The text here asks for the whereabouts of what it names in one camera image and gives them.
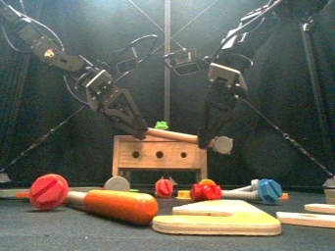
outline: black cable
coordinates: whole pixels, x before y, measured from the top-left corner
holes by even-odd
[[[29,146],[29,148],[21,152],[21,154],[10,161],[10,163],[0,170],[0,174],[2,174],[16,163],[17,161],[24,158],[28,153],[46,140],[48,136],[54,133],[56,130],[58,130],[68,122],[69,120],[76,116],[76,114],[85,108],[86,106],[82,106],[68,118],[65,121],[62,121],[54,128],[49,130],[49,132]]]
[[[140,42],[145,41],[145,40],[149,40],[149,39],[153,39],[153,43],[152,43],[152,46],[150,46],[150,49],[149,49],[149,52],[146,53],[145,57],[138,61],[138,64],[142,63],[148,58],[149,56],[152,55],[152,52],[153,52],[153,48],[154,48],[154,45],[157,43],[157,36],[150,34],[150,35],[145,35],[140,38],[137,38],[136,40],[133,40],[124,49],[121,49],[121,51],[117,53],[116,57],[112,59],[112,61],[116,61],[116,59],[125,53],[125,51],[136,46]]]

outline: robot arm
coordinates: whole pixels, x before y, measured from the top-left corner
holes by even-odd
[[[49,66],[69,73],[86,88],[90,108],[104,114],[112,126],[144,139],[146,124],[126,89],[118,88],[106,70],[100,70],[82,56],[64,53],[58,44],[38,30],[32,20],[0,0],[0,17],[32,53]]]

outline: dark table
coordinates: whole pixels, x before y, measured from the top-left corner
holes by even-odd
[[[157,199],[160,215],[188,201]],[[252,204],[275,216],[277,211],[305,213],[304,204],[325,203],[320,193],[289,192],[275,206]],[[150,226],[88,214],[72,208],[36,210],[28,201],[0,200],[0,250],[335,250],[335,229],[283,225],[276,236],[201,236],[157,233]]]

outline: wooden plank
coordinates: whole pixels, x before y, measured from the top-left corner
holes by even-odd
[[[335,216],[277,212],[281,224],[335,228]]]
[[[277,235],[276,218],[240,200],[211,200],[172,208],[173,215],[153,217],[152,228],[171,234]]]
[[[335,205],[327,204],[307,204],[304,209],[316,213],[335,214]]]

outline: red toy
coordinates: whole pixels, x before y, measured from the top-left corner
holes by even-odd
[[[156,195],[161,198],[172,196],[172,182],[169,179],[161,178],[154,184]]]
[[[33,182],[29,191],[32,205],[42,211],[58,207],[66,198],[68,182],[60,175],[41,176]]]

